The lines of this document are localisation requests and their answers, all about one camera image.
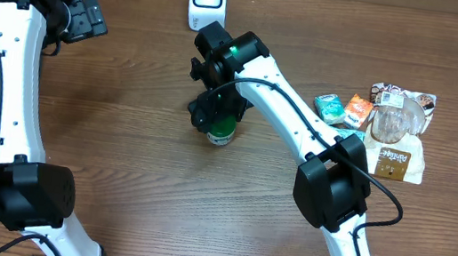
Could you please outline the green lid jar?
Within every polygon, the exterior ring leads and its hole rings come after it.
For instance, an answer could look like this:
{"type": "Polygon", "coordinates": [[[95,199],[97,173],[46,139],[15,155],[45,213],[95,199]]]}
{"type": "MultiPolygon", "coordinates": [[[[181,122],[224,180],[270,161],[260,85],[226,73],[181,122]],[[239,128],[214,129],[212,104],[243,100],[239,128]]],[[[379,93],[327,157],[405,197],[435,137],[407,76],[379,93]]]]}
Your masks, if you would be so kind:
{"type": "Polygon", "coordinates": [[[206,133],[206,137],[213,145],[225,146],[232,141],[233,135],[237,128],[236,119],[233,116],[225,117],[212,124],[209,132],[206,133]]]}

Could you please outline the small teal tissue pack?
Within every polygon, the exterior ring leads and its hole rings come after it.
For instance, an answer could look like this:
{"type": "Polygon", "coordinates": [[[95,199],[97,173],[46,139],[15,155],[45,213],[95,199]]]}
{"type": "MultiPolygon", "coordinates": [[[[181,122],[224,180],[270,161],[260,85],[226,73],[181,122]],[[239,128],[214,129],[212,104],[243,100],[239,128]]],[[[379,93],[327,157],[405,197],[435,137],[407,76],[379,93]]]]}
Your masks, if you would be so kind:
{"type": "Polygon", "coordinates": [[[325,124],[336,125],[344,121],[344,107],[336,94],[317,96],[314,99],[314,105],[325,124]]]}

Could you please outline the teal wet wipes pack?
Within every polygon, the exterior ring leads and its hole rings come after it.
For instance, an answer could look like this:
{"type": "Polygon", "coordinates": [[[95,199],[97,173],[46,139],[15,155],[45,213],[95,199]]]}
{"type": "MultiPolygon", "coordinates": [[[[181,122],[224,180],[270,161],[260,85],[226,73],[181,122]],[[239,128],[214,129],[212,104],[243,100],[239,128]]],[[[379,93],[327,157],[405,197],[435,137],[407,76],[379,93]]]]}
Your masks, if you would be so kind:
{"type": "Polygon", "coordinates": [[[335,128],[335,127],[333,128],[338,133],[338,136],[340,136],[342,139],[348,138],[353,135],[359,138],[359,140],[363,141],[364,138],[366,137],[366,134],[364,132],[361,132],[360,130],[347,129],[347,128],[335,128]]]}

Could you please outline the orange tissue pack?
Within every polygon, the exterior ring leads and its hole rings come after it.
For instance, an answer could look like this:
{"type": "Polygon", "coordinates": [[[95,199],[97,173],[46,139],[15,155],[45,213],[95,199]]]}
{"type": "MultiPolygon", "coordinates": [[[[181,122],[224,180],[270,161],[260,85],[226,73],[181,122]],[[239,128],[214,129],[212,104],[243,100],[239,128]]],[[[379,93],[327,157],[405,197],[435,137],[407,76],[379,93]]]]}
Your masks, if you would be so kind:
{"type": "Polygon", "coordinates": [[[373,103],[355,94],[344,109],[344,124],[353,130],[358,130],[372,113],[373,106],[373,103]]]}

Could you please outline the brown bread snack bag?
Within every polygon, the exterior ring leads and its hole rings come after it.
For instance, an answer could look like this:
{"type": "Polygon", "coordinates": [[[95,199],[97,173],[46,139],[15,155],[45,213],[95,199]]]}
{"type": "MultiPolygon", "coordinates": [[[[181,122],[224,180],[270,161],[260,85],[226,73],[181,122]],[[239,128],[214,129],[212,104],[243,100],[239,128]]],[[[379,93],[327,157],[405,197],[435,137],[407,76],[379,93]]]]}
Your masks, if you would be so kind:
{"type": "Polygon", "coordinates": [[[437,96],[381,82],[371,87],[370,102],[374,105],[364,137],[368,171],[389,180],[422,183],[421,135],[434,116],[437,96]]]}

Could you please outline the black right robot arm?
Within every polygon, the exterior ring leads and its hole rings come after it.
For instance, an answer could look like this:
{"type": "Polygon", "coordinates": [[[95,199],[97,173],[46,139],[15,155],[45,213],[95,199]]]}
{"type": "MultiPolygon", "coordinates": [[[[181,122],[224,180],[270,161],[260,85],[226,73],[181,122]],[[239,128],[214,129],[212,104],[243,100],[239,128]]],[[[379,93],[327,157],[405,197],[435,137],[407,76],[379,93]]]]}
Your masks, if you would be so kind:
{"type": "Polygon", "coordinates": [[[205,92],[188,105],[192,125],[214,137],[225,120],[239,122],[248,108],[259,110],[296,162],[293,199],[322,231],[330,256],[371,256],[366,199],[372,186],[393,195],[369,174],[363,141],[342,137],[319,118],[254,33],[233,38],[213,22],[198,31],[194,44],[202,58],[191,60],[190,76],[203,82],[205,92]]]}

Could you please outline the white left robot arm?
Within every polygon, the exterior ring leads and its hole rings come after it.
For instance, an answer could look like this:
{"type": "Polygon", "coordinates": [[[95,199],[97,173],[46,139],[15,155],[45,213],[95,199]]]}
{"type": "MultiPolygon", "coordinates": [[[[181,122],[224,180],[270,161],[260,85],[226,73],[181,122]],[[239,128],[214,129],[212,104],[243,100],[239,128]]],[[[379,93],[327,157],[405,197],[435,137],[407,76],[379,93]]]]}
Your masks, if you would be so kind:
{"type": "Polygon", "coordinates": [[[45,256],[106,256],[75,215],[72,171],[46,162],[38,110],[47,46],[106,32],[97,0],[0,0],[0,223],[45,256]]]}

